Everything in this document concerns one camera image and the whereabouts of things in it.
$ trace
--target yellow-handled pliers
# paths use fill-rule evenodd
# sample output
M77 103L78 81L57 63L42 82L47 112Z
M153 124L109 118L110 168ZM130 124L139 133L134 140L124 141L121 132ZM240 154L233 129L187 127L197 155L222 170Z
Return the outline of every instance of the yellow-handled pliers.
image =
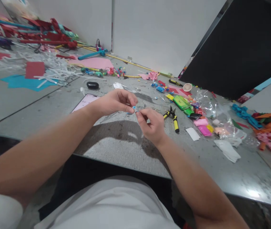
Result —
M180 129L179 129L179 125L178 125L178 120L177 120L177 116L175 115L175 110L173 110L173 108L170 106L170 110L169 111L166 111L166 113L163 115L164 119L169 117L169 116L172 116L173 118L173 124L174 124L174 130L176 131L176 133L179 133L180 132Z

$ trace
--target blue stick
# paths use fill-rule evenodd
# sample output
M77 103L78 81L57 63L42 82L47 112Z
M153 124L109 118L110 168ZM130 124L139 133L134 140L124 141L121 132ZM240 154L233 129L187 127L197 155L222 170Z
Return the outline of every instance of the blue stick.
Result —
M16 24L16 23L7 22L7 21L1 21L1 20L0 20L0 24L7 24L7 25L12 25L12 26L20 27L20 28L31 29L31 30L37 30L37 29L36 29L35 27L33 27L33 26L21 25L21 24Z
M94 52L94 53L91 53L91 54L87 54L87 55L84 55L84 56L81 56L81 57L78 57L78 60L83 60L83 59L86 59L88 57L91 57L91 56L95 56L97 54L100 54L102 56L105 56L105 53L107 52L108 50L105 49L105 50L100 50L98 52Z

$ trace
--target phone screen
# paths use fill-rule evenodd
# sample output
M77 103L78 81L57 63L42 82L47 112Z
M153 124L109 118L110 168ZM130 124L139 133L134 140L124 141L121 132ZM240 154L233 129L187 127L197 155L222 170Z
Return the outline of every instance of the phone screen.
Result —
M97 100L98 98L100 98L100 96L92 95L92 94L86 94L85 97L80 101L80 103L75 107L75 109L71 113L73 113L74 111L79 110L80 108L85 107L90 102L93 102L94 100Z

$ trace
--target yellow block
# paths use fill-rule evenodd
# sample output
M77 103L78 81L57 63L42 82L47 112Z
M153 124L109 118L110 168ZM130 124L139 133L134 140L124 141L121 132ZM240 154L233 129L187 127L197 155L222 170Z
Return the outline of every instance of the yellow block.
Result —
M206 127L211 133L214 132L214 128L210 124L208 124Z
M171 94L166 95L167 98L169 98L171 101L173 100L173 96Z

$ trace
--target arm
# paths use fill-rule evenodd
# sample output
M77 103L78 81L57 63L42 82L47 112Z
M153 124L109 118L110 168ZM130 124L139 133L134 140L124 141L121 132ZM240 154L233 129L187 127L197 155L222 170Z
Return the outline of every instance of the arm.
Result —
M178 189L191 207L198 228L248 228L211 177L164 131L164 118L152 109L136 113L139 125L164 157Z
M0 156L0 194L25 208L36 190L71 156L94 123L116 111L134 113L134 94L114 90Z

